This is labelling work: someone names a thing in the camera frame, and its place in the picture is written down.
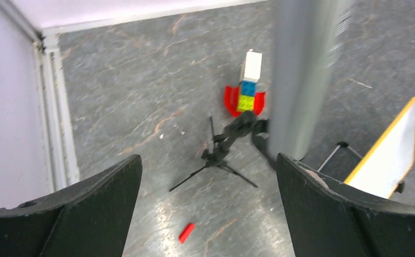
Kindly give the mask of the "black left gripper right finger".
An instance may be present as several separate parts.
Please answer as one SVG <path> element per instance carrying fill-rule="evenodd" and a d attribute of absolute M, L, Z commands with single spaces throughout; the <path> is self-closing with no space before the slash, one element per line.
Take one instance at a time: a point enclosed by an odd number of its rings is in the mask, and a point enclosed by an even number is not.
<path fill-rule="evenodd" d="M 415 256 L 415 206 L 363 192 L 283 154 L 275 168 L 296 256 Z"/>

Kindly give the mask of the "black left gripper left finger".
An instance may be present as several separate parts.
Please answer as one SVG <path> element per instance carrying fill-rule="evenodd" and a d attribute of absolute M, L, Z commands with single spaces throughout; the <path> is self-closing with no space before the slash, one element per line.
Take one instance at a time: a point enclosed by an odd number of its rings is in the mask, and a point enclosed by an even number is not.
<path fill-rule="evenodd" d="M 132 154 L 55 193 L 0 208 L 0 256 L 121 256 L 142 169 Z"/>

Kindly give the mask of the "yellow framed whiteboard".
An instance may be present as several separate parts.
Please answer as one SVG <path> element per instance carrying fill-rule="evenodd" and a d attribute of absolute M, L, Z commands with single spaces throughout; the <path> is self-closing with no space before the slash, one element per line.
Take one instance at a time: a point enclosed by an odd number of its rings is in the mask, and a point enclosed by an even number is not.
<path fill-rule="evenodd" d="M 404 178 L 415 162 L 415 97 L 410 99 L 364 156 L 349 143 L 340 141 L 317 172 L 321 172 L 341 148 L 360 158 L 343 183 L 385 199 L 395 192 L 402 193 Z"/>

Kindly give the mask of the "red marker cap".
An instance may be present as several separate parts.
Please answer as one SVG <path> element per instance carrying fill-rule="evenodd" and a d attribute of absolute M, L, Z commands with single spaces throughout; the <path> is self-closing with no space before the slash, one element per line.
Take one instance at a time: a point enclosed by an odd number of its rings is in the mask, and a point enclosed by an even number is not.
<path fill-rule="evenodd" d="M 187 240 L 187 238 L 189 237 L 189 235 L 191 234 L 194 228 L 195 228 L 194 223 L 188 223 L 186 225 L 186 227 L 182 230 L 182 232 L 180 233 L 178 237 L 178 240 L 181 244 L 183 244 Z"/>

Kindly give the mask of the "black tripod microphone stand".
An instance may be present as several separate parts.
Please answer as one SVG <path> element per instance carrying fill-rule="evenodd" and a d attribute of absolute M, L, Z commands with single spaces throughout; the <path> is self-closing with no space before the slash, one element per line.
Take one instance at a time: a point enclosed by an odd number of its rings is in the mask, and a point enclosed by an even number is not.
<path fill-rule="evenodd" d="M 225 158 L 230 153 L 230 148 L 236 142 L 236 140 L 239 138 L 244 138 L 249 134 L 251 135 L 252 144 L 254 147 L 259 150 L 262 155 L 268 157 L 266 153 L 266 139 L 260 135 L 261 133 L 268 132 L 268 123 L 268 119 L 259 119 L 254 112 L 245 111 L 236 117 L 229 125 L 227 125 L 224 128 L 223 133 L 215 134 L 213 117 L 210 117 L 213 149 L 205 149 L 202 153 L 201 158 L 206 161 L 204 166 L 194 171 L 187 178 L 172 187 L 169 192 L 172 192 L 180 185 L 200 173 L 202 170 L 212 167 L 232 173 L 242 178 L 253 187 L 257 188 L 258 185 L 256 183 L 252 182 L 239 171 L 232 168 Z"/>

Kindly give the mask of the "silver microphone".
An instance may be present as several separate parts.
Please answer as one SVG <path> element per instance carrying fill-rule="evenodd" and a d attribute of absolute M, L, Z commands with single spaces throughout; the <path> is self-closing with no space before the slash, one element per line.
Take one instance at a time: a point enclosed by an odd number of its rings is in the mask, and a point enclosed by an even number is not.
<path fill-rule="evenodd" d="M 307 154 L 354 1 L 277 1 L 267 153 Z"/>

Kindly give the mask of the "aluminium frame rail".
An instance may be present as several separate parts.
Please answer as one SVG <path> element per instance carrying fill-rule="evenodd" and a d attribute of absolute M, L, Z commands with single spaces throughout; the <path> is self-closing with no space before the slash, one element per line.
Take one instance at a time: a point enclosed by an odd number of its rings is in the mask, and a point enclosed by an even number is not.
<path fill-rule="evenodd" d="M 0 10 L 34 49 L 48 185 L 58 191 L 80 180 L 59 38 L 39 31 L 11 1 L 0 1 Z"/>

